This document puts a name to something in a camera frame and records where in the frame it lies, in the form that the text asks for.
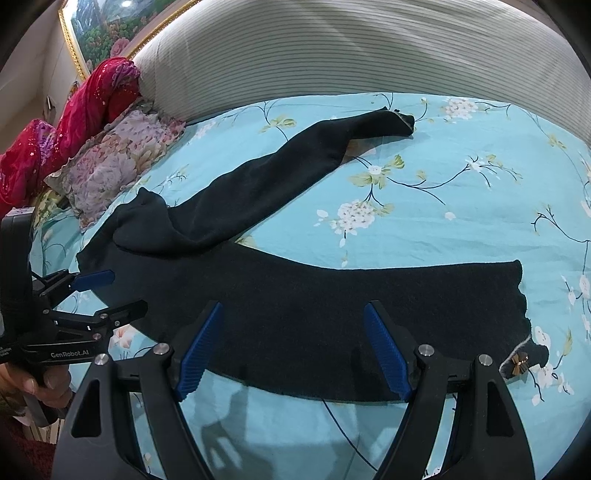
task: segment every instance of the floral pillow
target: floral pillow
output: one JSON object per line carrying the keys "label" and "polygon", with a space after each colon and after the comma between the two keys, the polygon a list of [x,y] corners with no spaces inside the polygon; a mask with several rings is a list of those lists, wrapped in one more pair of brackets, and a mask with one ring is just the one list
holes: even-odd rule
{"label": "floral pillow", "polygon": [[161,116],[141,100],[91,138],[46,183],[70,200],[82,230],[102,216],[184,132],[184,122]]}

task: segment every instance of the blue bedsheet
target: blue bedsheet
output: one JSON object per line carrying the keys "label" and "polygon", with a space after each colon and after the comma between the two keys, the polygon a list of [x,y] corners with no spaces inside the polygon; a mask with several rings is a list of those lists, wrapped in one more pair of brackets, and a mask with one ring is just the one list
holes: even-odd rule
{"label": "blue bedsheet", "polygon": [[[274,100],[188,127],[165,159],[117,197],[107,215],[141,186],[176,205],[319,120],[383,107],[415,116],[412,139],[395,145],[357,142],[350,149],[353,161],[239,241],[327,268],[519,259],[532,334],[548,346],[550,361],[544,369],[532,367],[509,390],[530,441],[536,476],[542,478],[591,409],[591,287],[586,275],[591,156],[572,134],[515,105],[475,99],[376,93]],[[59,268],[77,271],[75,255],[101,223],[81,234],[71,210],[51,216],[35,233],[34,269],[45,274]],[[60,306],[78,313],[102,307],[89,292]],[[153,344],[133,329],[120,330],[112,343],[116,359]],[[74,385],[86,368],[71,368]],[[146,464],[163,477],[141,398],[134,396],[132,405]],[[453,406],[449,398],[430,475],[443,460]],[[405,405],[329,407],[377,468]],[[321,402],[270,394],[206,372],[182,408],[217,479],[369,480],[374,474]]]}

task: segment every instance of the black sweater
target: black sweater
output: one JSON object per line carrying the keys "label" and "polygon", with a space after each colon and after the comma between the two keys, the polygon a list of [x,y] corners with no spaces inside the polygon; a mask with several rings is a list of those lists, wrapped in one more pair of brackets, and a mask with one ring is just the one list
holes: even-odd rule
{"label": "black sweater", "polygon": [[[363,331],[370,300],[419,343],[500,364],[531,331],[519,262],[333,270],[234,242],[336,169],[350,140],[408,137],[413,126],[411,116],[385,110],[319,122],[177,207],[141,189],[78,254],[80,271],[113,270],[115,282],[96,294],[107,305],[146,300],[148,316],[135,326],[157,341],[170,341],[208,300],[221,301],[225,331],[209,368],[274,392],[395,398]],[[545,347],[524,348],[530,365],[547,361]]]}

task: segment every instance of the striped headboard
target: striped headboard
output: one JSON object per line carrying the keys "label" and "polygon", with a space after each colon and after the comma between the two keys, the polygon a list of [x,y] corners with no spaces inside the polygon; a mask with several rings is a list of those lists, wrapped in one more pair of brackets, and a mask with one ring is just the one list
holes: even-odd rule
{"label": "striped headboard", "polygon": [[135,61],[142,94],[186,120],[286,96],[417,92],[511,102],[591,143],[591,79],[550,20],[522,10],[500,0],[202,0]]}

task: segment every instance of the red sequined fabric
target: red sequined fabric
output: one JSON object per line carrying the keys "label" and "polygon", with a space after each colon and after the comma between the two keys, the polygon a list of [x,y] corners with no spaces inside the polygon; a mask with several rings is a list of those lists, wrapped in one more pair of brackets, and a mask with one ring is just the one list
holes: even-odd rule
{"label": "red sequined fabric", "polygon": [[68,100],[57,128],[39,119],[27,125],[0,155],[0,219],[13,207],[29,205],[49,174],[139,96],[138,77],[132,61],[105,60]]}

